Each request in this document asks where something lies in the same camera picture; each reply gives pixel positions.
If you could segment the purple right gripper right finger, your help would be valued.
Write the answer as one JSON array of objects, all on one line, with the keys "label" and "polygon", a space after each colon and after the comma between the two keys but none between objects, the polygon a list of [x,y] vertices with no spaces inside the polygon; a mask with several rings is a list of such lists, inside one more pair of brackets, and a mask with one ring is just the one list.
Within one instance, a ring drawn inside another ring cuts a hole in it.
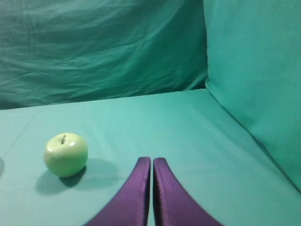
[{"label": "purple right gripper right finger", "polygon": [[153,210],[157,226],[220,226],[184,189],[165,158],[153,161]]}]

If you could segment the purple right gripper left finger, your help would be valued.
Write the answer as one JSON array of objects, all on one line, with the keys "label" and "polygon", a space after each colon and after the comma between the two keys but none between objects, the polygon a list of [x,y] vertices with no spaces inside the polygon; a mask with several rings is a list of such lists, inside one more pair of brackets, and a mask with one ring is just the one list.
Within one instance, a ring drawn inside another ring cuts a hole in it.
[{"label": "purple right gripper left finger", "polygon": [[146,226],[150,206],[151,159],[140,157],[115,196],[85,225]]}]

